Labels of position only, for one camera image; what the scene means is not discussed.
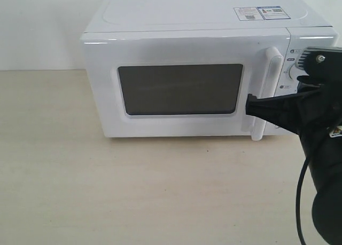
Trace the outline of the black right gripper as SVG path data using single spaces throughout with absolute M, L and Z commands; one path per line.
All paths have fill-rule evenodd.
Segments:
M 298 94 L 262 99 L 248 94 L 246 114 L 299 134 L 304 149 L 318 149 L 337 138 L 332 133 L 341 125 L 341 79 L 297 80 Z

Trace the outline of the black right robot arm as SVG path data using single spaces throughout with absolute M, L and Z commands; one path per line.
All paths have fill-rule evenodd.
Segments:
M 301 244 L 301 189 L 310 171 L 316 195 L 312 220 L 327 244 L 341 244 L 341 81 L 299 78 L 305 85 L 295 94 L 258 99 L 249 94 L 247 115 L 255 116 L 298 135 L 305 161 L 296 188 L 296 226 Z

